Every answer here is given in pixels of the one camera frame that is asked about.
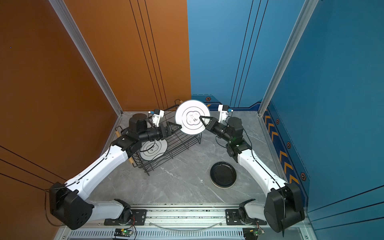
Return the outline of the white plate green rim front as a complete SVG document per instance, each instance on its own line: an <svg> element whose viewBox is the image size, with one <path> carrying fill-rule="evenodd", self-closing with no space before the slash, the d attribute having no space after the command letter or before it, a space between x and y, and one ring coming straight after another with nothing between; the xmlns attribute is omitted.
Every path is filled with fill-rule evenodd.
<svg viewBox="0 0 384 240"><path fill-rule="evenodd" d="M176 110L175 122L181 125L181 131L187 135L201 134L209 119L200 119L200 116L210 117L210 110L206 104L198 100L188 100L180 104Z"/></svg>

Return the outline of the white plate green rim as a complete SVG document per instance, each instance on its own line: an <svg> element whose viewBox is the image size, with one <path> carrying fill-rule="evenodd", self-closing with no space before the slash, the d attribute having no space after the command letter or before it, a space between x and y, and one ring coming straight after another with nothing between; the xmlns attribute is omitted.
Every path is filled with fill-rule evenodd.
<svg viewBox="0 0 384 240"><path fill-rule="evenodd" d="M168 148L166 140L148 141L142 144L139 150L140 157L144 161L154 161L160 158Z"/></svg>
<svg viewBox="0 0 384 240"><path fill-rule="evenodd" d="M181 125L181 131L187 135L201 134L209 119L200 119L200 116L210 117L210 110L206 104L198 100L188 100L180 104L176 110L175 122Z"/></svg>

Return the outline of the black wire dish rack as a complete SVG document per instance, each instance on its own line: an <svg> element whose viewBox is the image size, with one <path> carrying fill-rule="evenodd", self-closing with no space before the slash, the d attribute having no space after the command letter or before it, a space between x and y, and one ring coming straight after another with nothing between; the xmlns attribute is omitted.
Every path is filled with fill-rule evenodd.
<svg viewBox="0 0 384 240"><path fill-rule="evenodd" d="M175 122L175 114L177 108L183 103L182 100L175 100L175 104L165 110L164 117L160 120L160 124ZM163 140L168 142L167 151L154 161L144 161L140 157L139 150L142 144L148 141L161 140L160 125L155 127L152 125L151 115L145 113L135 113L129 119L129 125L117 131L118 138L112 142L113 146L119 146L122 151L127 153L129 162L134 168L142 169L147 175L160 167L167 161L174 159L178 154L188 150L195 144L201 143L202 135L187 135L181 130Z"/></svg>

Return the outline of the black plate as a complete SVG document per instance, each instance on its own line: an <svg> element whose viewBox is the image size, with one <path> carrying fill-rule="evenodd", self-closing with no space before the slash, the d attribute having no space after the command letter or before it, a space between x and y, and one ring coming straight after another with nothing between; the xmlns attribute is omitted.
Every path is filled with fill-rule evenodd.
<svg viewBox="0 0 384 240"><path fill-rule="evenodd" d="M210 178L220 185L226 185L237 180L237 173L231 164L217 162L210 169Z"/></svg>

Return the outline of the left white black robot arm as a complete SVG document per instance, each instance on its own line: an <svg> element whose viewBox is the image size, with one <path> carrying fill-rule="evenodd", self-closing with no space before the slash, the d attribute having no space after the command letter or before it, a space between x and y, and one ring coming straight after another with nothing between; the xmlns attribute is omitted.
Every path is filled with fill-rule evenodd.
<svg viewBox="0 0 384 240"><path fill-rule="evenodd" d="M148 127L145 114L135 114L129 126L121 131L97 160L77 176L64 184L55 183L48 190L50 213L71 230L77 230L87 222L111 219L120 225L132 218L131 206L123 200L90 201L89 196L99 183L114 169L131 158L142 144L163 140L178 132L182 126L167 122Z"/></svg>

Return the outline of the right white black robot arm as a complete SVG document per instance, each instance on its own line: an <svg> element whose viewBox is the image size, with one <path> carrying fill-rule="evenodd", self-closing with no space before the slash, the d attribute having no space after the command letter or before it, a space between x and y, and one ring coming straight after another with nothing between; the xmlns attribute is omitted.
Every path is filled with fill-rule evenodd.
<svg viewBox="0 0 384 240"><path fill-rule="evenodd" d="M265 221L279 233L305 219L299 186L288 184L257 157L251 141L246 139L248 134L241 119L232 117L219 122L214 117L201 116L200 120L207 131L227 142L228 155L248 171L266 195L264 205L253 200L240 204L239 213L244 223Z"/></svg>

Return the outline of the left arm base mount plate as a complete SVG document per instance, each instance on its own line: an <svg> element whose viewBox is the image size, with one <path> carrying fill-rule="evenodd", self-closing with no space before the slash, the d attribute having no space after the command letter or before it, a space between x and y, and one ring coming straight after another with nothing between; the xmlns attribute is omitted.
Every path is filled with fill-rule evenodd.
<svg viewBox="0 0 384 240"><path fill-rule="evenodd" d="M148 211L145 209L134 209L131 210L129 218L126 222L123 222L120 219L106 219L104 221L104 226L144 226L147 212Z"/></svg>

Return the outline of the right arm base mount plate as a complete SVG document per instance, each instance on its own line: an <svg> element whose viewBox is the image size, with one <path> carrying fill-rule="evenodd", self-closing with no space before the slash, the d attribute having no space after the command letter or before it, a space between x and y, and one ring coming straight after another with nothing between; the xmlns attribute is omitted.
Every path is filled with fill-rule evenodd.
<svg viewBox="0 0 384 240"><path fill-rule="evenodd" d="M226 223L228 226L266 226L267 222L259 219L242 220L239 209L226 209Z"/></svg>

